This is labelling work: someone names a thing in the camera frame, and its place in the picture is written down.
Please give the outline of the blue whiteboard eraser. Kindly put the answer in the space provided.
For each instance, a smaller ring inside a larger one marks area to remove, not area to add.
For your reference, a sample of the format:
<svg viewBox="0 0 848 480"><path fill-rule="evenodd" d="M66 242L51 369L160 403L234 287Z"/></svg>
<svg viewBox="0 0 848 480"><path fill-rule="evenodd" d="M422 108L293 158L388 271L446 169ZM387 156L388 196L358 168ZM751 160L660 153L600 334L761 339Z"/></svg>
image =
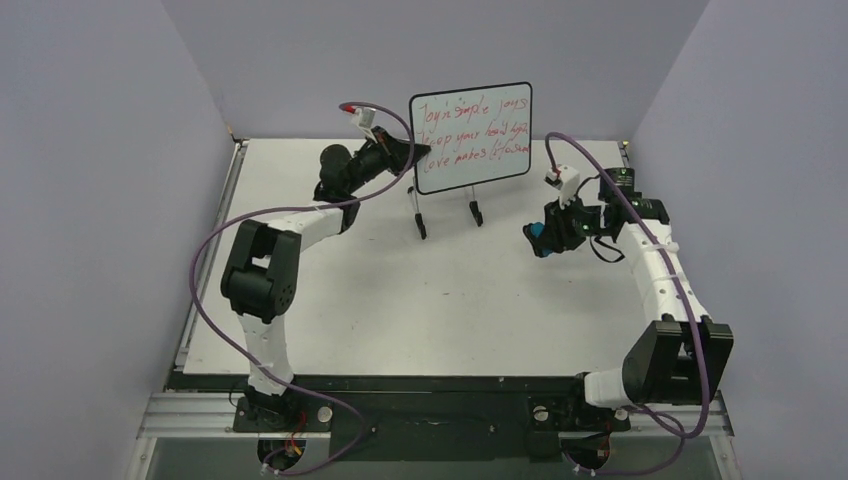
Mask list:
<svg viewBox="0 0 848 480"><path fill-rule="evenodd" d="M543 233L542 233L542 236L541 236L541 239L540 239L540 241L539 241L539 242L537 242L537 243L531 243L531 242L529 242L529 241L528 241L528 242L530 243L530 245L531 245L531 249L532 249L532 251L533 251L533 245L534 245L534 244L548 245L548 243L546 242L546 238L543 236Z"/></svg>

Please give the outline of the small whiteboard black frame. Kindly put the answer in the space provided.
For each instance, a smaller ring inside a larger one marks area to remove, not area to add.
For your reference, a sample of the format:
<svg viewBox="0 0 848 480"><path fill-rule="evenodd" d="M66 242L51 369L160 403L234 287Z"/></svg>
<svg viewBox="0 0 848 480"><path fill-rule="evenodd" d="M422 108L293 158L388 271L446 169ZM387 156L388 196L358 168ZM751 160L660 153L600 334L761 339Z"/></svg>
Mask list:
<svg viewBox="0 0 848 480"><path fill-rule="evenodd" d="M417 193L430 195L522 176L532 164L533 87L513 82L419 93L408 103L417 143Z"/></svg>

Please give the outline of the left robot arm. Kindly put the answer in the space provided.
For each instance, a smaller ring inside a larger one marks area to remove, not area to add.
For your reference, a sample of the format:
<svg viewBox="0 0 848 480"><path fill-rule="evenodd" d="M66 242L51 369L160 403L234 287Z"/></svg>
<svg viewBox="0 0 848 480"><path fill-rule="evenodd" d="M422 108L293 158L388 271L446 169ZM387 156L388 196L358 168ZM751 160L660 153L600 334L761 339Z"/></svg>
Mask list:
<svg viewBox="0 0 848 480"><path fill-rule="evenodd" d="M285 430L301 420L303 396L291 384L284 316L293 305L301 254L353 225L360 205L356 191L384 172L400 177L431 151L374 127L356 151L341 144L320 155L313 203L275 222L240 223L220 291L237 314L250 361L245 390L248 416Z"/></svg>

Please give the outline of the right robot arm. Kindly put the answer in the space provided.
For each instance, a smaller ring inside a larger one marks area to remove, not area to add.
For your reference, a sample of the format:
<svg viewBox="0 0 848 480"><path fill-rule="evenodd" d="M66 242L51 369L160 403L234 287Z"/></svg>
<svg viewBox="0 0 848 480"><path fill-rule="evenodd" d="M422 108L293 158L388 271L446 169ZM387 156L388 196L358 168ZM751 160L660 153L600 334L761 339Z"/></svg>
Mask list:
<svg viewBox="0 0 848 480"><path fill-rule="evenodd" d="M734 337L699 302L678 258L664 204L634 188L631 168L602 171L598 204L579 196L579 173L550 169L545 182L558 192L541 222L523 228L539 258L573 251L588 240L615 243L635 281L646 327L621 366L590 372L582 389L564 400L566 418L588 427L606 409L645 404L699 405L717 393Z"/></svg>

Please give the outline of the aluminium right side rail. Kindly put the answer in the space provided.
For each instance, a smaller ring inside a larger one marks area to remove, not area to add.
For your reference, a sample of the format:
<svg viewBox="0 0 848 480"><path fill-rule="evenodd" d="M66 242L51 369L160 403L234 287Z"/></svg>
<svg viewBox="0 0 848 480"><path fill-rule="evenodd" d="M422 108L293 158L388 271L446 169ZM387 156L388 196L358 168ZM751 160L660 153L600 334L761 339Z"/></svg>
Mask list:
<svg viewBox="0 0 848 480"><path fill-rule="evenodd" d="M627 140L618 142L619 155L622 161L620 176L627 177L628 182L635 182L635 170L630 159L630 142Z"/></svg>

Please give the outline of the aluminium left side rail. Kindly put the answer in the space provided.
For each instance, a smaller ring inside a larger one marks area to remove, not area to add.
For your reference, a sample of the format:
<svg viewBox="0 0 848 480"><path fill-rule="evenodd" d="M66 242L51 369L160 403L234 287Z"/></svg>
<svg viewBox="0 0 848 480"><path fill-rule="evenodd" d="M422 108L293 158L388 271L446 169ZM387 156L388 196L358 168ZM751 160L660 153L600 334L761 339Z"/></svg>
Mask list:
<svg viewBox="0 0 848 480"><path fill-rule="evenodd" d="M250 139L239 139L234 145L233 155L225 178L225 183L219 203L216 210L216 215L213 223L213 228L220 227L230 218L233 199L237 190L237 184L241 171L243 169L244 160L249 149ZM196 276L197 293L200 304L209 311L211 308L204 305L204 299L209 289L210 279L214 277L214 266L218 255L221 236L213 239L204 252L199 257L198 271ZM214 331L208 328L208 325L203 318L198 314L196 305L192 303L189 306L184 328L180 337L177 352L173 361L172 371L183 372L186 365L189 363L190 355L195 350L194 337L200 334L200 339L197 341L200 349L206 340L213 338Z"/></svg>

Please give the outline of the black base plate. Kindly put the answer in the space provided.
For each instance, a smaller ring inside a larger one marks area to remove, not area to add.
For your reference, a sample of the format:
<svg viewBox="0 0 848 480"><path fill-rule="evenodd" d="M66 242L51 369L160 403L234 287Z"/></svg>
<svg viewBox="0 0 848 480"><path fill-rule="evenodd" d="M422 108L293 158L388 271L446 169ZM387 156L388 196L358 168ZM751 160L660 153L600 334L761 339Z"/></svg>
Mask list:
<svg viewBox="0 0 848 480"><path fill-rule="evenodd" d="M228 429L253 434L266 467L292 473L327 458L338 461L575 460L597 468L612 439L639 418L657 423L679 454L703 423L698 393L591 405L581 376L300 375L281 398L262 397L241 374L175 372L179 393L222 393L232 408Z"/></svg>

